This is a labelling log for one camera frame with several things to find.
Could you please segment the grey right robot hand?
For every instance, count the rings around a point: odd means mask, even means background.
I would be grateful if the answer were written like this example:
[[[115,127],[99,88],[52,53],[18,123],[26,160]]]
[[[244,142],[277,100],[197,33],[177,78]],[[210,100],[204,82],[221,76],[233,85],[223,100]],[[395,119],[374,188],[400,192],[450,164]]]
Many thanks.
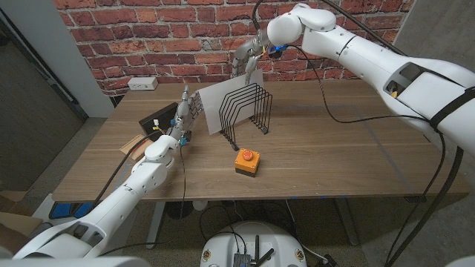
[[[256,36],[244,42],[235,52],[232,62],[232,75],[240,75],[239,68],[245,65],[245,86],[249,85],[251,75],[256,70],[258,60],[263,56],[265,49],[268,48],[270,40],[267,30],[258,30]]]

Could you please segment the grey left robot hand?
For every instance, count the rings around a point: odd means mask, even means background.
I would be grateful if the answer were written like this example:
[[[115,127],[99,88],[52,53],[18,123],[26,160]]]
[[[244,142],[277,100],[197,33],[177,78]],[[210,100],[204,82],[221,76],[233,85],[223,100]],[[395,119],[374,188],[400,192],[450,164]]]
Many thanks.
[[[203,111],[204,107],[200,93],[196,91],[190,94],[189,87],[186,85],[182,93],[181,102],[177,106],[174,124],[167,134],[176,140],[181,140],[186,135],[186,132],[192,129],[195,119]]]

